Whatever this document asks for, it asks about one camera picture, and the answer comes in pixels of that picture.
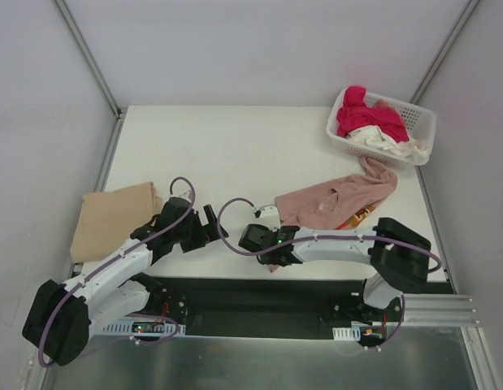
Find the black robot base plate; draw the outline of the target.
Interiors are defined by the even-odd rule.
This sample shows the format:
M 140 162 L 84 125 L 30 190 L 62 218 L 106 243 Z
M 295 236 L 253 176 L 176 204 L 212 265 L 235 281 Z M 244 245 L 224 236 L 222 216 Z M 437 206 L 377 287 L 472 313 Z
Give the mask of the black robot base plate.
M 395 301 L 377 309 L 354 296 L 350 283 L 336 291 L 332 282 L 293 283 L 274 280 L 131 277 L 114 291 L 96 319 L 80 298 L 71 298 L 54 321 L 59 335 L 85 345 L 104 327 L 124 316 L 159 319 L 170 336 L 244 337 L 329 340 L 336 328 L 358 323 L 373 328 L 373 340 L 384 338 L 383 327 L 397 321 Z

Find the dusty pink printed t shirt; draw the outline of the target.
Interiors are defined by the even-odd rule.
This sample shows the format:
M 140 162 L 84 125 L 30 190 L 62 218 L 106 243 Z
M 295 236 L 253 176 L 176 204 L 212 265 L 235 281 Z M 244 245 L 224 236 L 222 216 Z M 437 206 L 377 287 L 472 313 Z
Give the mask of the dusty pink printed t shirt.
M 383 163 L 362 158 L 362 174 L 352 174 L 278 196 L 283 226 L 338 230 L 352 218 L 369 215 L 396 189 L 398 178 Z

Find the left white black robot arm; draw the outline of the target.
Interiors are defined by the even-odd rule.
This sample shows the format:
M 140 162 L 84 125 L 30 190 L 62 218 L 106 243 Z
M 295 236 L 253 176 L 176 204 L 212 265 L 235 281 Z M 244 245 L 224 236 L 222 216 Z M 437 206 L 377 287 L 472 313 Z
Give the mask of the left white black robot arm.
M 175 245 L 187 253 L 228 237 L 213 208 L 205 205 L 203 210 L 206 223 L 190 200 L 170 197 L 160 213 L 90 272 L 42 284 L 22 330 L 23 338 L 37 347 L 40 366 L 67 365 L 92 336 L 125 315 L 156 315 L 163 306 L 161 288 L 145 270 Z

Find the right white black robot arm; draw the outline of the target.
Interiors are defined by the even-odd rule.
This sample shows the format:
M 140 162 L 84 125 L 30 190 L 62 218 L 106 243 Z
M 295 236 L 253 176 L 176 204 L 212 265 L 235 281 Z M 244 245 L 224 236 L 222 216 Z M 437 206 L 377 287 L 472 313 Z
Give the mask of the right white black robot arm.
M 276 230 L 249 224 L 238 246 L 263 265 L 287 267 L 316 261 L 370 266 L 375 273 L 362 282 L 356 297 L 337 303 L 349 321 L 382 321 L 384 311 L 403 293 L 417 294 L 431 270 L 431 242 L 402 223 L 381 218 L 370 230 L 314 230 L 283 226 Z

